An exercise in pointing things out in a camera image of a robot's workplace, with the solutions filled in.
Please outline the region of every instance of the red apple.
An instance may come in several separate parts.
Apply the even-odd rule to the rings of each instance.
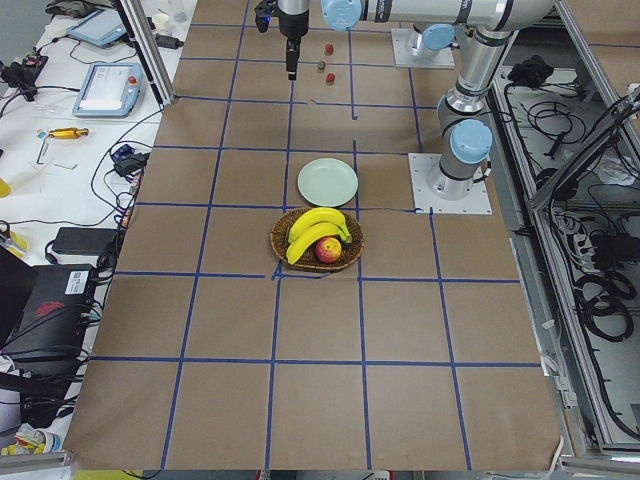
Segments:
[[[322,263],[335,263],[342,255],[342,244],[335,237],[323,237],[316,242],[316,257]]]

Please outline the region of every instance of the banana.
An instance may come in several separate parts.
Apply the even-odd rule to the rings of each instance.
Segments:
[[[295,242],[304,231],[320,222],[333,223],[340,230],[338,233],[340,240],[344,243],[351,243],[351,233],[347,228],[344,214],[340,210],[329,207],[316,207],[303,213],[289,229],[289,243]]]
[[[335,237],[340,235],[340,229],[329,222],[320,222],[311,225],[287,248],[287,262],[293,265],[307,248],[323,237]]]

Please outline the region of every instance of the blue tape grid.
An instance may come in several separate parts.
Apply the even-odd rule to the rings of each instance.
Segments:
[[[272,63],[282,63],[280,60],[245,60],[240,58],[240,52],[242,48],[242,41],[244,38],[244,33],[246,28],[250,28],[247,25],[247,13],[249,12],[251,0],[246,1],[245,5],[245,25],[226,25],[226,24],[193,24],[196,27],[202,26],[224,26],[224,27],[235,27],[241,29],[240,39],[238,42],[238,48],[236,52],[235,59],[230,58],[190,58],[183,57],[184,60],[227,60],[234,62],[234,69],[232,75],[232,81],[229,88],[228,98],[211,98],[211,97],[199,97],[199,96],[184,96],[182,98],[189,98],[198,101],[211,101],[211,102],[226,102],[227,109],[224,118],[224,124],[222,128],[221,138],[220,138],[220,146],[218,147],[198,147],[198,146],[177,146],[177,145],[156,145],[154,148],[173,148],[173,149],[194,149],[194,150],[211,150],[217,152],[217,164],[216,169],[214,171],[214,176],[212,180],[209,202],[206,204],[179,204],[179,203],[171,203],[171,202],[138,202],[138,205],[143,206],[154,206],[154,207],[184,207],[184,208],[206,208],[207,209],[207,217],[205,221],[205,225],[203,228],[203,234],[201,239],[200,251],[198,255],[198,262],[196,271],[191,272],[164,272],[164,271],[118,271],[116,275],[118,276],[179,276],[179,277],[193,277],[193,288],[191,293],[191,299],[188,310],[188,318],[184,329],[182,346],[180,350],[179,357],[137,357],[137,356],[95,356],[93,360],[105,361],[105,362],[165,362],[165,363],[176,363],[178,365],[178,371],[176,374],[171,409],[169,414],[169,420],[167,424],[167,431],[165,437],[165,443],[163,448],[162,460],[161,460],[161,468],[165,469],[167,464],[167,457],[169,453],[169,449],[171,446],[171,436],[173,430],[173,423],[175,419],[175,413],[177,408],[177,403],[179,399],[179,391],[180,391],[180,382],[182,378],[182,370],[185,364],[247,364],[247,365],[269,365],[270,373],[269,373],[269,390],[268,390],[268,408],[267,408],[267,428],[266,428],[266,442],[265,442],[265,458],[264,465],[266,469],[270,468],[271,463],[271,435],[272,435],[272,424],[273,424],[273,409],[274,409],[274,385],[276,380],[276,372],[277,365],[337,365],[337,366],[360,366],[362,369],[362,395],[363,395],[363,412],[364,412],[364,441],[365,441],[365,452],[366,452],[366,462],[367,469],[373,469],[373,452],[372,452],[372,444],[371,444],[371,432],[370,432],[370,424],[369,424],[369,402],[368,402],[368,384],[367,384],[367,367],[370,366],[396,366],[396,367],[447,367],[451,369],[453,384],[454,384],[454,392],[458,410],[458,418],[460,423],[460,433],[463,441],[464,453],[465,453],[465,461],[466,466],[469,470],[472,469],[471,462],[471,454],[469,450],[469,442],[466,433],[465,420],[464,420],[464,412],[462,406],[462,400],[460,396],[460,388],[458,384],[458,376],[457,369],[459,368],[540,368],[539,363],[504,363],[504,362],[457,362],[455,360],[451,332],[449,326],[449,319],[447,313],[447,304],[446,297],[444,291],[444,285],[447,283],[482,283],[482,284],[519,284],[518,280],[512,279],[475,279],[475,278],[443,278],[442,270],[440,266],[440,256],[439,249],[437,243],[437,235],[435,230],[435,224],[433,220],[433,212],[429,213],[429,227],[431,230],[431,235],[433,239],[434,246],[434,256],[436,263],[436,278],[393,278],[393,277],[368,277],[363,275],[362,271],[362,260],[359,259],[357,262],[358,268],[358,300],[359,300],[359,316],[360,316],[360,343],[361,343],[361,359],[353,360],[353,361],[333,361],[333,360],[304,360],[304,359],[278,359],[277,358],[277,342],[278,342],[278,320],[279,320],[279,310],[280,310],[280,300],[281,300],[281,282],[284,278],[309,278],[303,277],[302,275],[296,274],[287,274],[282,272],[282,265],[279,264],[276,268],[276,272],[273,275],[273,280],[277,282],[276,284],[276,298],[275,298],[275,307],[274,307],[274,315],[273,315],[273,332],[272,332],[272,346],[271,346],[271,356],[270,358],[261,358],[261,359],[250,359],[250,358],[199,358],[199,357],[188,357],[186,355],[186,349],[188,344],[189,330],[191,326],[191,321],[193,317],[193,311],[195,307],[195,299],[198,290],[198,284],[200,278],[245,278],[245,279],[266,279],[267,276],[264,274],[234,274],[234,273],[206,273],[202,272],[202,262],[204,249],[207,241],[207,233],[209,229],[209,223],[211,222],[212,211],[214,208],[243,208],[243,209],[272,209],[272,210],[281,210],[286,212],[291,208],[296,208],[297,206],[288,205],[288,177],[289,177],[289,167],[290,167],[290,155],[291,153],[334,153],[334,154],[345,154],[352,155],[353,164],[356,173],[358,172],[358,155],[362,154],[390,154],[389,152],[367,152],[367,151],[358,151],[356,141],[353,141],[353,148],[351,151],[323,151],[318,152],[317,150],[305,150],[305,149],[297,149],[294,150],[291,148],[291,135],[292,135],[292,122],[294,115],[294,106],[298,104],[304,104],[305,102],[296,102],[294,101],[294,85],[291,85],[291,92],[289,101],[268,101],[268,100],[246,100],[246,99],[234,99],[233,93],[235,88],[235,82],[237,77],[238,65],[240,62],[272,62]],[[311,30],[327,30],[329,29],[311,29]],[[414,88],[414,81],[411,70],[409,70],[409,87],[411,89],[412,95],[412,106],[397,106],[397,105],[372,105],[372,104],[358,104],[355,102],[355,87],[354,87],[354,75],[353,75],[353,66],[373,66],[380,68],[396,68],[395,65],[371,65],[371,64],[356,64],[353,62],[353,49],[352,49],[352,34],[357,34],[359,32],[366,33],[375,33],[375,34],[388,34],[388,32],[381,31],[369,31],[369,30],[357,30],[348,33],[348,45],[349,45],[349,63],[341,64],[334,63],[335,65],[348,65],[349,66],[349,86],[350,86],[350,94],[351,94],[351,102],[349,104],[331,104],[331,103],[320,103],[316,102],[318,105],[333,105],[333,106],[348,106],[351,108],[352,118],[357,120],[357,112],[356,108],[404,108],[404,109],[412,109],[415,116],[416,123],[416,133],[418,136],[418,143],[420,151],[423,150],[423,142],[420,133],[420,121],[419,121],[419,111],[420,110],[434,110],[436,107],[434,106],[419,106],[416,101],[416,94]],[[244,102],[244,103],[261,103],[261,104],[286,104],[289,105],[289,119],[288,119],[288,132],[287,132],[287,146],[285,149],[267,149],[267,148],[237,148],[234,147],[233,150],[246,150],[246,151],[277,151],[283,152],[286,154],[286,162],[285,162],[285,182],[284,182],[284,191],[282,196],[282,204],[281,205],[222,205],[214,203],[214,194],[216,183],[219,174],[220,160],[222,153],[225,150],[231,150],[224,148],[224,138],[227,130],[227,123],[229,119],[229,113],[231,109],[231,105],[234,102]],[[360,206],[359,195],[356,194],[355,197],[355,208],[345,209],[352,210],[356,218],[360,219],[360,213],[362,211],[367,210],[380,210],[378,208],[362,208]],[[413,212],[413,210],[402,210],[406,212]],[[414,361],[378,361],[378,360],[368,360],[367,352],[366,352],[366,312],[364,305],[364,284],[366,282],[422,282],[422,283],[434,283],[438,284],[441,296],[442,310],[443,310],[443,318],[445,322],[445,331],[447,337],[447,346],[449,350],[449,361],[448,362],[414,362]]]
[[[249,0],[246,0],[246,4],[245,4],[245,11],[244,11],[244,18],[247,17],[247,12],[249,10]],[[227,109],[225,112],[225,116],[224,116],[224,123],[222,126],[222,131],[220,134],[220,142],[219,145],[223,145],[224,144],[224,137],[227,131],[227,123],[229,121],[229,112],[231,110],[231,98],[233,97],[233,88],[235,86],[235,81],[236,81],[236,76],[238,73],[238,59],[240,58],[240,49],[242,48],[242,39],[244,37],[244,32],[245,32],[245,27],[244,25],[242,26],[242,29],[240,31],[240,40],[238,42],[238,48],[236,51],[236,62],[234,64],[233,67],[233,75],[232,75],[232,80],[231,80],[231,86],[229,87],[229,97],[228,97],[228,103],[227,103]],[[189,311],[187,314],[187,322],[184,328],[184,335],[182,338],[182,347],[180,349],[180,360],[178,362],[178,371],[176,374],[176,381],[175,381],[175,385],[173,388],[173,397],[171,400],[171,409],[169,411],[169,421],[168,421],[168,425],[167,425],[167,434],[165,436],[165,442],[164,442],[164,448],[162,450],[162,461],[160,462],[160,468],[162,470],[164,470],[166,468],[167,465],[167,456],[169,454],[169,447],[171,445],[171,434],[173,431],[173,421],[175,418],[175,413],[176,413],[176,406],[177,406],[177,402],[178,402],[178,394],[180,391],[180,381],[182,379],[182,368],[184,366],[184,358],[185,358],[185,354],[186,354],[186,350],[187,350],[187,343],[189,340],[189,329],[191,327],[191,321],[193,319],[193,310],[194,310],[194,306],[195,306],[195,300],[196,300],[196,293],[198,291],[198,283],[199,283],[199,279],[200,279],[200,270],[202,268],[202,260],[204,258],[204,250],[207,244],[207,233],[209,230],[209,223],[211,221],[211,211],[212,211],[212,207],[211,205],[213,204],[213,197],[215,194],[215,189],[216,189],[216,181],[218,179],[218,172],[220,169],[220,157],[222,155],[222,150],[218,149],[218,158],[217,158],[217,162],[216,162],[216,168],[213,174],[213,181],[211,182],[211,191],[209,192],[209,206],[207,206],[207,216],[206,216],[206,220],[205,220],[205,224],[204,224],[204,228],[202,231],[202,240],[200,243],[200,252],[198,254],[198,263],[197,263],[197,267],[196,267],[196,271],[195,271],[195,276],[194,276],[194,281],[193,281],[193,289],[191,291],[191,300],[189,302]]]

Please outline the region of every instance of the small brown object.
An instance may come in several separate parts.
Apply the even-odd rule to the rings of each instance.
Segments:
[[[290,210],[285,213],[280,219],[273,225],[269,239],[271,241],[271,248],[276,256],[283,260],[287,268],[294,270],[303,270],[306,272],[318,272],[329,273],[344,270],[348,266],[358,260],[364,250],[364,234],[358,221],[346,212],[344,218],[347,222],[347,228],[351,233],[351,243],[342,244],[342,256],[335,263],[322,263],[320,262],[314,253],[315,247],[311,245],[302,255],[300,260],[295,264],[287,264],[287,248],[289,247],[289,229],[293,226],[302,214],[311,208],[298,208],[296,210]]]

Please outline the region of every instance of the screwdriver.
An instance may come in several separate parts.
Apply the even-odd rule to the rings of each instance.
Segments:
[[[62,140],[73,140],[75,138],[86,137],[89,135],[88,128],[56,128],[55,130],[50,130],[47,136],[52,138],[60,138]]]

